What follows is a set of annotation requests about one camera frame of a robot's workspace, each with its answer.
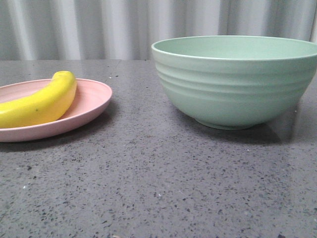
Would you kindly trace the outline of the green ribbed bowl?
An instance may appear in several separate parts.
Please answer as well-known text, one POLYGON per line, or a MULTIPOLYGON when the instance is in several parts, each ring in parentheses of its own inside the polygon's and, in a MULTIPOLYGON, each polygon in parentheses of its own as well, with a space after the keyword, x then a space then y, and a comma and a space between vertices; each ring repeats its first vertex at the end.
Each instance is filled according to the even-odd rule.
POLYGON ((195 36, 152 44, 172 104, 213 128, 244 129, 295 106, 317 71, 317 46, 264 36, 195 36))

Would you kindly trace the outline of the yellow banana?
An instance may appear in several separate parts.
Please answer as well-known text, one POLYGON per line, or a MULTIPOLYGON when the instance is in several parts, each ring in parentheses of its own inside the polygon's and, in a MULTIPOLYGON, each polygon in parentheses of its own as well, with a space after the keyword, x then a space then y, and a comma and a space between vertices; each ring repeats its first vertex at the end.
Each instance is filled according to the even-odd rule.
POLYGON ((41 90, 0 104, 0 127, 14 128, 58 120, 74 101, 77 80, 70 71, 56 72, 41 90))

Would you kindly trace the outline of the pink plate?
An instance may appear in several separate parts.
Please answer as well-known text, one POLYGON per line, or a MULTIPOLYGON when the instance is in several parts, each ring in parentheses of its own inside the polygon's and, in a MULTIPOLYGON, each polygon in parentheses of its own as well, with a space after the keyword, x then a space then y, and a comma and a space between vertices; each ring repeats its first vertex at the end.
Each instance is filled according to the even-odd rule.
MULTIPOLYGON (((39 79, 0 87, 0 102, 28 96, 49 83, 39 79)), ((48 138, 79 128, 98 117, 109 105, 112 89, 101 82, 77 79, 75 99, 68 111, 57 121, 15 128, 1 128, 0 142, 22 142, 48 138)))

